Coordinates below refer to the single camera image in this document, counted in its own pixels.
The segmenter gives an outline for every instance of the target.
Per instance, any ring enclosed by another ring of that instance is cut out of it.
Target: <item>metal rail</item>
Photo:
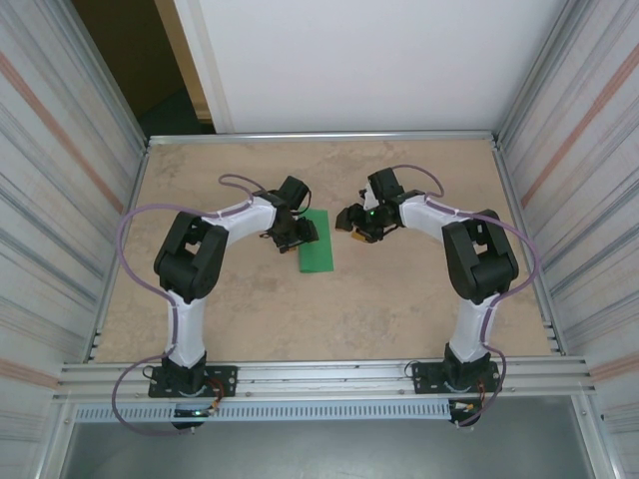
[[[438,362],[440,359],[421,359]],[[240,370],[236,397],[226,401],[299,401],[414,398],[408,360],[234,363]],[[113,385],[127,364],[66,365],[55,403],[109,402]],[[118,391],[120,402],[202,402],[198,398],[151,399],[142,368],[132,371]],[[594,385],[581,357],[511,357],[503,396],[592,394]],[[460,394],[423,397],[454,398]]]
[[[327,133],[255,133],[223,135],[153,136],[150,147],[157,145],[209,145],[231,143],[289,142],[374,142],[406,140],[492,140],[488,130],[441,130],[427,132],[327,132]]]

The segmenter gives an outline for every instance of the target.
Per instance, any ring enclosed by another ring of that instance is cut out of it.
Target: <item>aluminum frame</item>
[[[142,162],[140,163],[140,167],[138,168],[138,173],[136,174],[136,178],[133,182],[133,191],[129,196],[129,201],[127,202],[126,208],[123,211],[123,215],[132,210],[136,203],[138,202],[138,196],[140,195],[140,189],[142,188],[142,180],[144,179],[144,174],[147,170],[147,166],[149,164],[149,155],[150,151],[147,148],[147,152],[142,158]],[[128,224],[124,230],[124,239],[129,234],[129,228],[131,224]],[[93,334],[90,336],[88,343],[85,346],[85,354],[84,361],[90,361],[93,359],[95,355],[95,349],[98,347],[100,343],[100,335],[102,334],[102,327],[104,326],[104,321],[107,318],[107,311],[109,310],[109,303],[111,302],[111,295],[113,293],[113,288],[116,284],[116,278],[118,276],[118,254],[113,251],[113,257],[111,258],[111,263],[109,266],[109,272],[104,281],[104,287],[102,289],[102,294],[100,298],[100,303],[98,304],[98,309],[96,312],[96,326],[93,330]]]
[[[404,368],[411,359],[369,361],[234,362],[239,367],[236,396],[226,402],[300,400],[383,400],[415,397],[451,399],[468,394],[417,395]],[[419,359],[440,362],[441,359]],[[110,402],[113,384],[129,364],[68,364],[62,370],[54,404]],[[118,391],[121,403],[198,403],[202,398],[148,397],[143,368],[129,373]],[[530,356],[508,359],[508,374],[500,395],[588,395],[594,385],[586,362],[574,356]]]
[[[379,133],[318,133],[273,135],[218,135],[152,137],[149,149],[156,145],[180,144],[237,144],[266,142],[338,142],[338,141],[423,141],[423,140],[488,140],[502,186],[516,225],[526,230],[519,201],[505,170],[502,152],[487,131],[467,132],[379,132]],[[148,162],[141,165],[129,208],[135,205]],[[531,257],[526,256],[528,265]],[[104,322],[111,296],[117,264],[105,288],[99,325]],[[554,328],[554,313],[547,288],[542,279],[535,283],[535,292],[544,316],[544,327],[551,349],[559,353],[561,331]],[[596,477],[621,477],[618,460],[606,439],[605,431],[596,421],[595,394],[585,360],[576,356],[510,357],[508,375],[500,400],[513,396],[569,395],[579,419],[588,455]],[[380,400],[412,400],[415,398],[453,398],[454,394],[415,395],[411,380],[405,377],[403,368],[407,360],[389,361],[311,361],[311,362],[251,362],[234,363],[240,367],[238,396],[228,398],[238,404],[260,404],[265,401],[344,401],[362,400],[373,403]],[[77,364],[65,365],[60,385],[53,399],[52,414],[47,435],[50,440],[43,447],[36,477],[58,477],[66,455],[78,407],[89,403],[109,403],[111,388],[121,370],[129,364]],[[141,368],[133,371],[119,391],[120,404],[149,403],[148,379]],[[153,403],[198,402],[198,399],[153,399]]]
[[[492,132],[488,130],[441,130],[430,132],[255,133],[153,136],[149,141],[149,146],[290,142],[370,142],[384,140],[492,140],[492,138]]]

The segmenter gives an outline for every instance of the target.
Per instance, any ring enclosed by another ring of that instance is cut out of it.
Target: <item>beige work surface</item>
[[[358,201],[367,175],[387,166],[428,168],[446,188],[444,202],[461,209],[510,214],[485,141],[409,141],[171,145],[151,151],[138,206],[175,203],[214,211],[243,199],[218,185],[233,172],[268,189],[287,175],[313,191],[313,208],[331,224]],[[413,171],[398,171],[407,189],[434,188]],[[153,260],[175,213],[136,217],[126,245],[131,266],[157,284]],[[333,360],[441,357],[456,320],[458,296],[449,283],[441,244],[406,229],[365,244],[331,231],[334,272],[302,274],[298,254],[279,254],[258,235],[230,247],[209,296],[205,345],[209,360]],[[516,248],[522,274],[525,266]],[[119,271],[96,359],[133,361],[162,352],[167,307]],[[492,342],[508,355],[549,354],[532,289],[499,308]]]

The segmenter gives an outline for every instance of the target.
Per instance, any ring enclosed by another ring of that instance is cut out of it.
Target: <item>green block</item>
[[[326,210],[307,210],[302,216],[314,223],[318,230],[319,239],[300,245],[300,272],[333,271],[328,212]]]

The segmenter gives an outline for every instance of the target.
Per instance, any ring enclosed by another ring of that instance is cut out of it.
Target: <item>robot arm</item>
[[[169,304],[165,350],[173,350],[163,360],[163,367],[181,391],[196,393],[204,380],[206,301],[218,282],[227,247],[256,233],[272,238],[280,252],[317,240],[314,224],[298,218],[297,213],[308,193],[303,182],[288,177],[279,190],[255,193],[249,206],[237,205],[206,217],[177,214],[156,257],[154,271],[160,277],[160,286],[177,305],[178,341],[173,344],[171,340],[174,322]]]
[[[344,209],[337,216],[338,230],[373,243],[398,228],[410,228],[443,242],[448,276],[461,297],[455,333],[444,352],[445,382],[451,390],[467,390],[488,368],[490,353],[481,341],[484,318],[489,321],[487,341],[495,314],[491,304],[508,291],[518,275],[517,261],[503,229],[469,218],[423,192],[405,192],[392,169],[369,176],[359,194],[363,205]],[[498,219],[493,211],[480,214]],[[486,250],[476,252],[476,244],[485,245]]]

